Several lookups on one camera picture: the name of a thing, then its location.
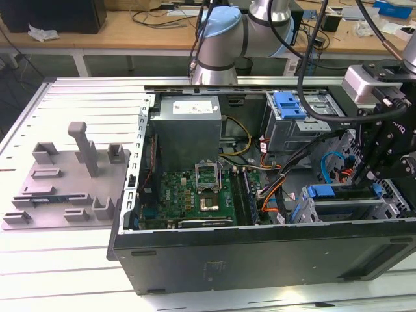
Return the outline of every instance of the robotic arm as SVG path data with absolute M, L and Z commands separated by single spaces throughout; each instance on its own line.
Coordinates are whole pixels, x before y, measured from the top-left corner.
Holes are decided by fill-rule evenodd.
M 352 181 L 367 184 L 375 179 L 416 176 L 416 36 L 403 52 L 403 60 L 365 62 L 351 66 L 344 89 L 356 103 L 380 102 L 373 111 L 359 109 L 358 115 L 381 114 L 407 106 L 405 114 L 391 120 L 356 125 L 360 164 Z
M 269 1 L 255 0 L 250 5 L 249 13 L 243 15 L 235 7 L 219 6 L 213 9 L 197 60 L 191 66 L 192 84 L 235 85 L 237 74 L 234 64 L 237 57 L 276 57 L 284 52 L 268 22 Z M 286 42 L 290 42 L 293 36 L 293 20 L 288 5 L 289 0 L 275 0 L 272 5 L 273 26 L 286 38 Z

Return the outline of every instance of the blue cable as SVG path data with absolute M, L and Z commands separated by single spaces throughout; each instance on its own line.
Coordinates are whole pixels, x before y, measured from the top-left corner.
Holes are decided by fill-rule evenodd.
M 324 176 L 325 182 L 327 182 L 327 184 L 331 184 L 332 180 L 330 178 L 330 175 L 327 173 L 326 171 L 326 167 L 325 167 L 325 160 L 328 158 L 328 156 L 330 155 L 336 155 L 341 159 L 345 159 L 345 156 L 337 151 L 329 151 L 327 152 L 327 154 L 325 154 L 322 159 L 320 160 L 320 171 L 322 171 L 322 175 Z

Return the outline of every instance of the gray power supply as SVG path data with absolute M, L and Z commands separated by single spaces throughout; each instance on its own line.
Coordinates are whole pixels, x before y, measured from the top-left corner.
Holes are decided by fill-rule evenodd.
M 192 170 L 202 160 L 217 160 L 222 123 L 217 96 L 164 97 L 160 115 L 151 122 L 164 171 Z

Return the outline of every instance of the table leg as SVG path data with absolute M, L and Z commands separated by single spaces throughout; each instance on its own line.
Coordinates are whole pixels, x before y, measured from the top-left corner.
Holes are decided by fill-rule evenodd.
M 14 58 L 15 56 L 16 54 L 6 54 L 3 58 L 3 60 L 14 70 L 19 67 L 19 63 L 17 63 L 16 59 Z
M 90 69 L 88 68 L 87 63 L 85 62 L 83 54 L 74 54 L 72 55 L 75 65 L 77 66 L 78 74 L 80 77 L 91 77 Z
M 133 57 L 131 55 L 128 55 L 125 58 L 127 60 L 127 69 L 129 70 L 129 72 L 135 70 L 135 62 L 133 60 Z
M 298 67 L 299 58 L 296 55 L 291 55 L 287 58 L 285 71 L 283 76 L 294 76 L 296 73 L 296 68 Z

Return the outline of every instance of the blue object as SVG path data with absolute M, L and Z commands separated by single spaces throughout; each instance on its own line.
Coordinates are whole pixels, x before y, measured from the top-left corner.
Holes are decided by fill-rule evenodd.
M 409 7 L 409 6 L 394 6 L 391 5 L 390 3 L 387 3 L 385 1 L 380 1 L 377 0 L 374 4 L 373 4 L 374 8 L 380 8 L 380 11 L 378 11 L 378 13 L 380 15 L 385 15 L 385 16 L 392 16 L 394 18 L 401 18 L 403 20 L 406 20 L 410 14 L 413 8 Z
M 202 15 L 201 25 L 207 18 L 207 11 Z M 204 37 L 214 37 L 223 34 L 236 26 L 241 20 L 241 11 L 235 6 L 218 6 L 213 9 L 207 27 L 205 28 Z
M 298 213 L 299 209 L 300 209 L 300 204 L 298 204 L 296 206 L 296 208 L 294 209 L 294 211 L 292 212 L 291 217 L 289 219 L 289 223 L 292 223 L 293 222 L 293 219 L 295 218 L 295 216 Z
M 380 184 L 373 183 L 371 187 L 372 187 L 372 190 L 374 191 L 374 193 L 376 193 L 378 198 L 381 198 L 383 196 L 384 190 L 383 190 L 383 187 Z
M 328 184 L 310 185 L 307 188 L 307 192 L 309 193 L 309 196 L 311 196 L 312 198 L 335 196 L 332 186 Z
M 306 114 L 299 107 L 291 92 L 275 92 L 274 104 L 280 110 L 281 119 L 305 119 Z
M 292 42 L 293 30 L 294 30 L 294 21 L 293 21 L 293 18 L 291 18 L 291 24 L 289 25 L 289 32 L 287 33 L 287 36 L 285 38 L 285 42 L 287 42 L 288 44 Z M 282 44 L 280 48 L 269 57 L 278 57 L 279 55 L 284 54 L 284 52 L 286 52 L 286 47 Z
M 327 184 L 332 183 L 330 175 L 327 173 L 326 167 L 325 167 L 325 161 L 330 155 L 336 155 L 341 159 L 345 159 L 345 156 L 343 154 L 338 153 L 337 151 L 330 151 L 327 154 L 325 154 L 323 158 L 320 160 L 320 171 L 322 171 L 322 175 L 324 176 L 325 182 L 327 182 Z

